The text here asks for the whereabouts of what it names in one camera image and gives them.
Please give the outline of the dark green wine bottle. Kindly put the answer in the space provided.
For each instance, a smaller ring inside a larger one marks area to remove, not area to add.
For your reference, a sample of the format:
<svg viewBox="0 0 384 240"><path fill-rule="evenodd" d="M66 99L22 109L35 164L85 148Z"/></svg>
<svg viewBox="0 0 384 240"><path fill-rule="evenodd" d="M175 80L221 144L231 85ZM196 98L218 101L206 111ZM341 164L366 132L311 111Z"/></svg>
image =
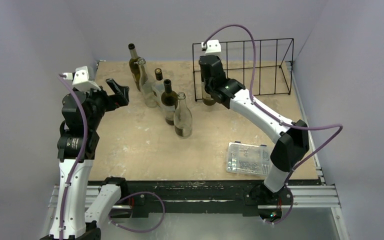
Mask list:
<svg viewBox="0 0 384 240"><path fill-rule="evenodd" d="M201 94L202 94L202 102L207 106L213 106L216 101L212 98L212 96L206 91L206 83L204 79L201 77Z"/></svg>

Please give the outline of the clear bottle black cap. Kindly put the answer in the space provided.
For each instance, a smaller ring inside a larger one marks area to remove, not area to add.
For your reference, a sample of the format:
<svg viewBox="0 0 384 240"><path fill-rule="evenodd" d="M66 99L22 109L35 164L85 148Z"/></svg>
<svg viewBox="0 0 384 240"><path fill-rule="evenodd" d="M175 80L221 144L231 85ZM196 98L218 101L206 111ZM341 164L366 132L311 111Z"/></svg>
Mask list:
<svg viewBox="0 0 384 240"><path fill-rule="evenodd" d="M156 68L154 70L154 74L155 74L156 81L152 85L152 91L153 91L153 95L154 95L156 104L160 108L162 105L161 96L165 90L162 69Z"/></svg>

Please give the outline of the dark green bottle white label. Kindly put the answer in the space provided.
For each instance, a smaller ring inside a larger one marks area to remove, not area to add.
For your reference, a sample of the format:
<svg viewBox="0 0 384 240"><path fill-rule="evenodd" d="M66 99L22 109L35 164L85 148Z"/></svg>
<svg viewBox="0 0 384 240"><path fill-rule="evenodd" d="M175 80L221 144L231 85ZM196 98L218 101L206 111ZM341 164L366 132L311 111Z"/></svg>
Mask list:
<svg viewBox="0 0 384 240"><path fill-rule="evenodd" d="M164 92L161 95L162 110L167 124L174 125L174 113L178 105L178 95L172 89L172 81L165 79L163 81Z"/></svg>

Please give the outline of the clear slender glass bottle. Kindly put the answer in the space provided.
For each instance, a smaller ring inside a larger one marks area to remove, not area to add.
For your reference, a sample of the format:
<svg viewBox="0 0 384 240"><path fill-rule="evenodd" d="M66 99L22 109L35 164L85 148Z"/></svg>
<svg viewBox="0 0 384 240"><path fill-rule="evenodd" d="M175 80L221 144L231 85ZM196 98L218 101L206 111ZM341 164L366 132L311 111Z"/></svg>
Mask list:
<svg viewBox="0 0 384 240"><path fill-rule="evenodd" d="M186 94L179 92L177 94L177 107L174 111L174 130L181 138L188 138L193 131L193 117L190 109L187 106Z"/></svg>

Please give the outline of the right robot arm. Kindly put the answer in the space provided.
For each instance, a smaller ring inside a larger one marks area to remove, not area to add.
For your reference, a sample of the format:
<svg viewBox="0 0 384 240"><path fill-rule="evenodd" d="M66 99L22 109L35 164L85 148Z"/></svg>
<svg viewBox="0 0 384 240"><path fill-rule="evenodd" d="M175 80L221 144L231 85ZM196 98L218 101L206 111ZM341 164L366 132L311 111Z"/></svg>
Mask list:
<svg viewBox="0 0 384 240"><path fill-rule="evenodd" d="M222 104L256 125L274 143L270 154L272 164L260 187L260 196L268 204L280 198L293 167L309 151L307 124L278 114L257 98L242 83L228 78L221 59L203 55L198 60L204 90L216 103Z"/></svg>

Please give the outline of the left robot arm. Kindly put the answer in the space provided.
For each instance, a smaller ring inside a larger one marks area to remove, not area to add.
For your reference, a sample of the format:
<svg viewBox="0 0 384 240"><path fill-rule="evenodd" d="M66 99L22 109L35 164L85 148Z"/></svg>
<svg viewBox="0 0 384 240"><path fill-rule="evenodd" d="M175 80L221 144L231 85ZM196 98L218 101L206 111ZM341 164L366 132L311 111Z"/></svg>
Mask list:
<svg viewBox="0 0 384 240"><path fill-rule="evenodd" d="M113 91L109 95L102 86L84 92L59 80L69 91L62 100L64 120L57 142L60 183L53 222L43 239L99 240L112 207L126 203L129 191L123 177L107 177L96 199L86 206L89 176L100 139L97 129L105 113L129 104L130 88L108 78L105 82Z"/></svg>

